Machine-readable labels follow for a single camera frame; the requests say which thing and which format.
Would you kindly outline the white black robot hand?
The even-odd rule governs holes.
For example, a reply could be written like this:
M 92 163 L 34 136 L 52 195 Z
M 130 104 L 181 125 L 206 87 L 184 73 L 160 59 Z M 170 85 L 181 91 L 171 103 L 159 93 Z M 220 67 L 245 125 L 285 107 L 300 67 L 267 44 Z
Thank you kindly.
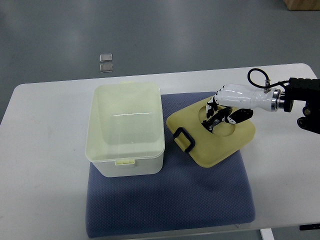
M 206 118 L 209 119 L 218 114 L 219 106 L 229 108 L 218 117 L 219 121 L 232 125 L 250 119 L 256 108 L 275 112 L 279 108 L 278 99 L 281 93 L 277 88 L 264 90 L 248 85 L 227 84 L 207 102 Z

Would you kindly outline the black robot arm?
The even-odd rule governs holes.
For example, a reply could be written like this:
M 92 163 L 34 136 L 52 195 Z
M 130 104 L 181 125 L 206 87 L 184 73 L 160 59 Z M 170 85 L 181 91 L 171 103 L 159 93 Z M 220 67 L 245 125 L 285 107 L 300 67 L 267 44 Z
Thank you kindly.
M 291 112 L 294 101 L 303 101 L 303 117 L 297 119 L 297 125 L 316 134 L 320 133 L 320 80 L 291 77 L 284 92 L 278 97 L 277 106 L 285 112 Z

